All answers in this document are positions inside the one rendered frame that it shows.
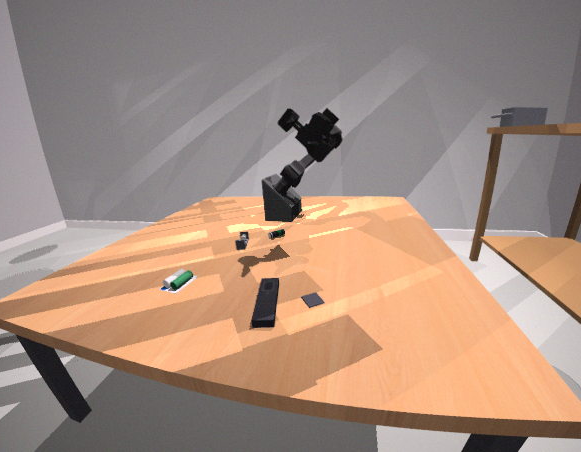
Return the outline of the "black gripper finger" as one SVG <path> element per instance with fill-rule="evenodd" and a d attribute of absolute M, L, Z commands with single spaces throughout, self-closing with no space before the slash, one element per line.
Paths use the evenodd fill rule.
<path fill-rule="evenodd" d="M 314 159 L 316 159 L 319 156 L 319 154 L 321 153 L 321 151 L 327 146 L 327 144 L 320 138 L 316 142 L 309 142 L 309 143 L 305 144 L 305 146 L 306 146 L 308 153 Z"/>
<path fill-rule="evenodd" d="M 290 116 L 290 117 L 289 117 Z M 295 121 L 298 119 L 298 115 L 296 115 L 294 112 L 291 112 L 289 115 L 287 115 L 287 117 L 284 119 L 284 121 L 282 122 L 282 124 L 280 125 L 280 127 L 287 132 L 289 130 L 290 127 L 292 127 L 292 125 L 295 123 Z M 285 123 L 285 124 L 284 124 Z"/>

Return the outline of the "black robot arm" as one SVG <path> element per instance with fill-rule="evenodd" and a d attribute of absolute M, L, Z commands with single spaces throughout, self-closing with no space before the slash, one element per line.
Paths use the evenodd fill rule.
<path fill-rule="evenodd" d="M 317 112 L 312 115 L 308 125 L 305 128 L 311 128 L 316 133 L 318 138 L 325 140 L 332 150 L 339 147 L 343 138 L 341 130 L 335 125 L 339 119 L 327 108 L 323 113 Z M 319 140 L 318 139 L 318 140 Z M 308 153 L 302 160 L 293 161 L 282 169 L 280 175 L 282 178 L 272 186 L 281 194 L 287 194 L 287 190 L 292 187 L 297 187 L 301 178 L 307 169 L 316 160 Z"/>

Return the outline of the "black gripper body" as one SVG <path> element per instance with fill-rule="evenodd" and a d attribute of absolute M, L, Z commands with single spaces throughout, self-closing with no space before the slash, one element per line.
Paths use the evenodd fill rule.
<path fill-rule="evenodd" d="M 280 117 L 280 119 L 278 120 L 278 125 L 280 126 L 282 124 L 282 122 L 284 121 L 284 119 L 287 117 L 287 115 L 289 115 L 291 112 L 294 112 L 292 109 L 288 108 L 285 113 Z M 295 112 L 294 112 L 295 113 Z M 296 114 L 296 113 L 295 113 Z M 297 114 L 296 114 L 297 115 Z M 299 116 L 299 115 L 298 115 Z M 299 116 L 300 117 L 300 116 Z M 298 117 L 298 119 L 299 119 Z M 297 126 L 295 123 L 292 125 L 292 127 L 294 127 L 298 133 L 297 136 L 295 137 L 300 143 L 302 143 L 304 146 L 305 144 L 309 143 L 309 142 L 316 142 L 319 138 L 317 136 L 317 133 L 309 128 L 305 128 L 306 125 L 309 126 L 308 124 L 306 124 L 305 126 L 303 126 L 298 119 L 295 121 L 295 123 L 299 126 Z M 301 127 L 301 128 L 300 128 Z M 321 151 L 321 153 L 319 154 L 319 156 L 315 159 L 317 162 L 322 162 L 324 160 L 324 158 L 328 155 L 328 153 L 332 150 L 332 147 L 325 141 L 323 140 L 327 146 Z M 306 146 L 305 146 L 306 147 Z"/>

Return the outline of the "black battery holder with metal spring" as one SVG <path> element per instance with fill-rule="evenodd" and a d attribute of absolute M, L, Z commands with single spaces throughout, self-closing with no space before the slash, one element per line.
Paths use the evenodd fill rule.
<path fill-rule="evenodd" d="M 235 247 L 236 247 L 236 250 L 244 250 L 244 249 L 246 249 L 246 246 L 247 246 L 247 243 L 249 240 L 248 231 L 239 232 L 239 235 L 240 235 L 240 239 L 235 240 Z"/>

